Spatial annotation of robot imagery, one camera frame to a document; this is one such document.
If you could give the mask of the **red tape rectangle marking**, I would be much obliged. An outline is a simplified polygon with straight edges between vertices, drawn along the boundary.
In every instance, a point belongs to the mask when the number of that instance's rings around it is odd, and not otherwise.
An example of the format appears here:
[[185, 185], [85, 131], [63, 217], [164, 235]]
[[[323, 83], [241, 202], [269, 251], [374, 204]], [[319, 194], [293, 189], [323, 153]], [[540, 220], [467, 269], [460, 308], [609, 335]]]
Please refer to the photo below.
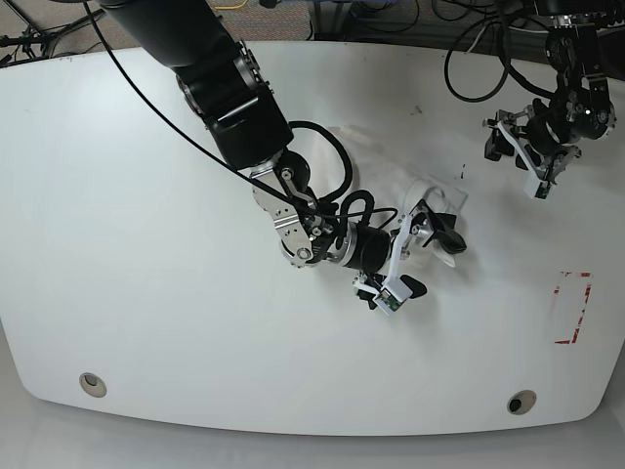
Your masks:
[[592, 290], [588, 272], [560, 272], [549, 312], [548, 336], [557, 345], [577, 341]]

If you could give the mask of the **black tripod stand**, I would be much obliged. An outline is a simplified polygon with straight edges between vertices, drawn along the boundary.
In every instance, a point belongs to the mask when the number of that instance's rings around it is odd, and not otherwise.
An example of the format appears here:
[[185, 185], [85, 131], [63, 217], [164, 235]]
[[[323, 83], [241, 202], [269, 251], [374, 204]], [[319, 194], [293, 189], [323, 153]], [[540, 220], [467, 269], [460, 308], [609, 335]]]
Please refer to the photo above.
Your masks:
[[4, 1], [4, 5], [25, 24], [25, 29], [17, 37], [1, 35], [1, 48], [14, 49], [10, 54], [1, 56], [2, 68], [51, 59], [62, 39], [91, 26], [91, 20], [98, 22], [105, 15], [103, 9], [98, 9], [70, 23], [41, 28], [15, 1]]

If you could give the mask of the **white printed T-shirt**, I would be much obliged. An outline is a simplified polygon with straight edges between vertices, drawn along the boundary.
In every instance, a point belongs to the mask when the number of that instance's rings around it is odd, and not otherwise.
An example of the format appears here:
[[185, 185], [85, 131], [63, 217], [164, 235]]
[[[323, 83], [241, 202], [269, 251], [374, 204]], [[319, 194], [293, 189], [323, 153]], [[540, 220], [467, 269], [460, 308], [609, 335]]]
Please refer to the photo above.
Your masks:
[[467, 195], [417, 167], [414, 152], [386, 149], [373, 135], [356, 126], [332, 127], [344, 144], [353, 166], [349, 192], [371, 196], [373, 207], [389, 208], [396, 219], [373, 214], [374, 227], [396, 237], [401, 226], [407, 235], [399, 246], [400, 258], [417, 267], [437, 259], [454, 269], [467, 250], [459, 234], [460, 210]]

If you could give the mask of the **white power strip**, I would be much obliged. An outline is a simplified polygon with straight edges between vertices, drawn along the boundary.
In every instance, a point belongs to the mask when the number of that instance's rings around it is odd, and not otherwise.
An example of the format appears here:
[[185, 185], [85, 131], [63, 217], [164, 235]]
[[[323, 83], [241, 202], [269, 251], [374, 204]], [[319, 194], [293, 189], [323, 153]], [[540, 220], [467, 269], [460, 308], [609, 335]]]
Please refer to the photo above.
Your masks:
[[587, 22], [591, 23], [600, 35], [624, 31], [623, 15], [608, 15], [596, 12], [587, 16]]

